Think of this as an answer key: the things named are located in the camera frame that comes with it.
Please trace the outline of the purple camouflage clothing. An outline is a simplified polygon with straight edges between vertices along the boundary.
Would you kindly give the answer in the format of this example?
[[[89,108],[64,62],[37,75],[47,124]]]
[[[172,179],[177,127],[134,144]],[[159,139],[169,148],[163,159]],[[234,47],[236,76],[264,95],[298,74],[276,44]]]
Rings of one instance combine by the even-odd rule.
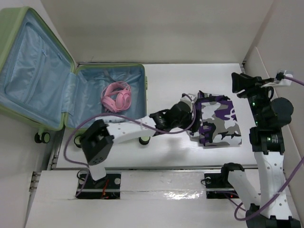
[[[241,145],[241,131],[231,99],[202,91],[198,92],[196,98],[199,122],[193,125],[196,132],[188,131],[189,137],[205,148]]]

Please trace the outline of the pink headphones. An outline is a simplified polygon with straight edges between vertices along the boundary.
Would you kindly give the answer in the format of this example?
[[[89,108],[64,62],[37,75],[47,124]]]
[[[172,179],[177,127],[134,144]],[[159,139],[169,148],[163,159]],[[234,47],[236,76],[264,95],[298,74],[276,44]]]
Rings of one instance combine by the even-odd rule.
[[[126,82],[119,81],[109,84],[100,95],[101,104],[112,113],[127,110],[131,106],[131,86]]]

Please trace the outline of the green hard-shell suitcase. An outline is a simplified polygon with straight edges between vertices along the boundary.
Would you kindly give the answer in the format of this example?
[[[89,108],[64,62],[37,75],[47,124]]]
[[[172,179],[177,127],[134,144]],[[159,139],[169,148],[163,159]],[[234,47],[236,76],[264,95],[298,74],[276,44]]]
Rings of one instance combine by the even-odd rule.
[[[106,112],[100,95],[119,81],[131,86],[132,102],[118,117],[146,116],[143,65],[76,66],[33,8],[0,11],[0,110],[37,128],[36,143],[48,143],[50,131],[76,128]]]

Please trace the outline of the white spray bottle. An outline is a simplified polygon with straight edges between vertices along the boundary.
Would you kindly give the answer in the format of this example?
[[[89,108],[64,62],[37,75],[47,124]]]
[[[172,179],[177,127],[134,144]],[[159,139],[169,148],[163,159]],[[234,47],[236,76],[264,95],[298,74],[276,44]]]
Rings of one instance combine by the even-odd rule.
[[[102,119],[106,124],[109,124],[109,123],[123,123],[123,122],[126,121],[124,118],[117,117],[117,116],[105,116],[105,117],[102,117]]]

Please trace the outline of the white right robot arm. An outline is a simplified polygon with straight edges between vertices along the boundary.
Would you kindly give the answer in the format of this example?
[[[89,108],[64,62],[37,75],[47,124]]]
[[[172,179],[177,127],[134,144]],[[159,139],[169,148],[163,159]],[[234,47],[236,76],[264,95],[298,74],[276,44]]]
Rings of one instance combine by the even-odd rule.
[[[294,107],[283,97],[273,98],[275,86],[289,86],[292,82],[303,85],[291,74],[277,73],[275,78],[262,79],[246,74],[232,73],[232,92],[248,100],[255,126],[250,129],[249,140],[259,173],[260,192],[249,182],[242,165],[225,163],[219,175],[220,183],[232,186],[244,207],[246,215],[237,216],[249,228],[299,228],[301,222],[292,216],[285,189],[301,168],[301,160],[286,179],[284,176],[285,145],[282,128],[292,121]]]

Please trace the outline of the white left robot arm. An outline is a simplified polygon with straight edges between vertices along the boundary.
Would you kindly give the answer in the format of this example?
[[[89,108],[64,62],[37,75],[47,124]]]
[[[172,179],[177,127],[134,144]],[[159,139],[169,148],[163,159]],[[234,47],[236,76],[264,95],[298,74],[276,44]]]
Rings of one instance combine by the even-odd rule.
[[[89,166],[89,182],[95,188],[101,188],[107,181],[106,172],[94,172],[92,167],[103,163],[108,157],[114,144],[128,140],[155,137],[163,134],[179,134],[184,131],[196,132],[200,123],[200,111],[194,102],[183,101],[171,109],[165,109],[142,119],[134,120],[129,117],[121,123],[105,123],[103,119],[93,124],[80,136],[79,142]]]

